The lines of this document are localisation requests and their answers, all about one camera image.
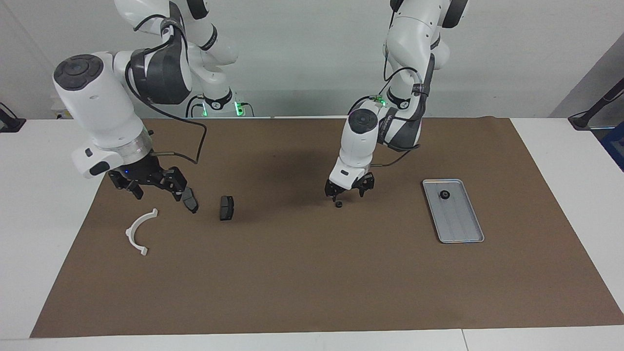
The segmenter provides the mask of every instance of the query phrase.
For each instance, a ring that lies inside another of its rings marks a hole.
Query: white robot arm
[[[350,189],[364,196],[374,187],[370,168],[376,144],[398,152],[418,148],[433,71],[449,58],[440,28],[455,27],[467,5],[468,0],[391,0],[395,14],[384,45],[394,71],[386,93],[390,106],[380,96],[369,96],[349,112],[339,157],[325,185],[328,197],[335,201]]]
[[[135,31],[159,34],[162,44],[72,56],[58,65],[54,86],[90,135],[89,143],[72,153],[72,159],[87,178],[107,172],[118,189],[132,192],[137,199],[143,196],[140,185],[153,185],[171,192],[195,213],[198,204],[186,179],[177,167],[162,169],[158,156],[182,156],[197,163],[199,152],[196,160],[174,152],[155,154],[150,133],[135,114],[124,83],[142,102],[166,114],[152,104],[179,104],[188,97],[193,73],[201,71],[196,57],[202,66],[204,57],[216,65],[232,63],[237,53],[227,41],[217,44],[216,29],[205,20],[208,8],[202,0],[115,0],[115,5]],[[202,126],[205,137],[204,125],[186,122]]]

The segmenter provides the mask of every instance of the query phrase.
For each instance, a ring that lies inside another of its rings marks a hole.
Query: white table
[[[563,119],[514,119],[565,215],[624,307],[624,174],[590,132]],[[604,350],[624,326],[30,339],[102,177],[69,155],[87,139],[74,121],[29,121],[0,134],[0,350]]]

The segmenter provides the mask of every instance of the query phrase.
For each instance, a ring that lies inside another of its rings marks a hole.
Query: white curved part
[[[141,251],[141,254],[143,256],[147,255],[147,248],[145,246],[137,245],[137,243],[134,241],[134,234],[137,232],[137,228],[139,228],[139,226],[143,224],[143,222],[148,219],[156,218],[156,216],[158,216],[158,210],[154,209],[150,213],[144,214],[139,217],[137,220],[134,221],[130,228],[125,230],[125,234],[128,237],[128,240],[130,240],[130,244],[132,244],[132,246],[134,246],[137,250]]]

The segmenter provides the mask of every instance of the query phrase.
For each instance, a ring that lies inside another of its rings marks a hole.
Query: brown surface
[[[196,215],[105,180],[31,336],[624,324],[509,120],[426,119],[422,148],[336,209],[323,186],[343,123],[208,121],[199,166],[162,158]],[[157,151],[193,154],[198,130],[146,125]],[[396,156],[379,147],[375,162]],[[421,182],[447,177],[464,181],[485,242],[438,242]],[[232,222],[218,220],[221,195],[235,197]],[[153,207],[143,257],[124,230]]]

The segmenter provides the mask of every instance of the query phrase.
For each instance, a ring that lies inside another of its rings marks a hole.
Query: metal tray
[[[485,239],[461,180],[428,179],[422,182],[422,187],[441,242],[457,244]]]

